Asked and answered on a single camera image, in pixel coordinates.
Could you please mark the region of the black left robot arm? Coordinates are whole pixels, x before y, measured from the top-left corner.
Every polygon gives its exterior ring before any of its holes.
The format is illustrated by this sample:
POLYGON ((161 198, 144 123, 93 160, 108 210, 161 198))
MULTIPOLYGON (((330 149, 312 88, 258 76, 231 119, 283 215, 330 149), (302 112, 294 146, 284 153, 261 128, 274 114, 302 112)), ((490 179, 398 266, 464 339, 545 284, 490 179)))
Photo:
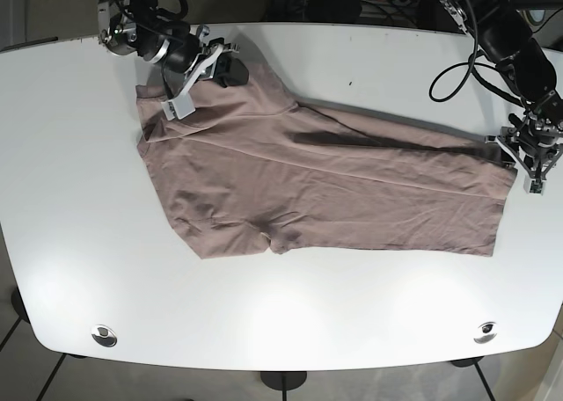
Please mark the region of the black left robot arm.
POLYGON ((522 12, 553 10, 562 0, 438 0, 473 38, 467 77, 523 109, 494 140, 526 171, 529 193, 542 193, 562 157, 562 97, 557 73, 522 12))

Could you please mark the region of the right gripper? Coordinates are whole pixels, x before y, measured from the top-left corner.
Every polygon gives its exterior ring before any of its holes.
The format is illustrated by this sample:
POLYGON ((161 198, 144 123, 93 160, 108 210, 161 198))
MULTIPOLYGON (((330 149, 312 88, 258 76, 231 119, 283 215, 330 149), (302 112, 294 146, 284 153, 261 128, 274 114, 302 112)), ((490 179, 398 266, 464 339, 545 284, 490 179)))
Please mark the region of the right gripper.
POLYGON ((118 56, 137 54, 144 61, 160 68, 163 81, 171 72, 184 77, 181 89, 187 90, 198 81, 212 80, 223 88, 248 83, 249 70, 235 56, 238 46, 223 38, 209 42, 207 26, 191 32, 180 22, 174 30, 151 32, 138 23, 117 23, 99 32, 99 42, 118 56))

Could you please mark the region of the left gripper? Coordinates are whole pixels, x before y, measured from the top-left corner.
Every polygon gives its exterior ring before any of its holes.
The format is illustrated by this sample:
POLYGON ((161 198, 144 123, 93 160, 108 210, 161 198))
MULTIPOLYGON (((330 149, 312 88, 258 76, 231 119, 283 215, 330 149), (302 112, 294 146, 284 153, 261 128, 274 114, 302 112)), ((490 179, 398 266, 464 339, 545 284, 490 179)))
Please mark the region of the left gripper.
POLYGON ((508 116, 510 126, 497 135, 487 135, 485 143, 501 148, 502 162, 510 168, 520 165, 526 184, 544 184, 547 173, 562 158, 562 129, 531 111, 520 118, 508 116))

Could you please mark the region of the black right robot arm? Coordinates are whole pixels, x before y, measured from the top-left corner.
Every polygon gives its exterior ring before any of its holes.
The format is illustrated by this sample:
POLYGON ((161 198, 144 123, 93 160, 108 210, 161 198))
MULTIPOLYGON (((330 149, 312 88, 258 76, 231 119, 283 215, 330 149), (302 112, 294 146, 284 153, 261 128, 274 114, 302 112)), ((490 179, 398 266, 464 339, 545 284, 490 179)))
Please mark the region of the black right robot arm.
POLYGON ((167 98, 177 94, 168 75, 212 80, 223 88, 248 83, 247 67, 234 56, 238 47, 223 38, 204 39, 185 21, 187 0, 98 0, 99 43, 118 56, 137 54, 160 68, 167 98))

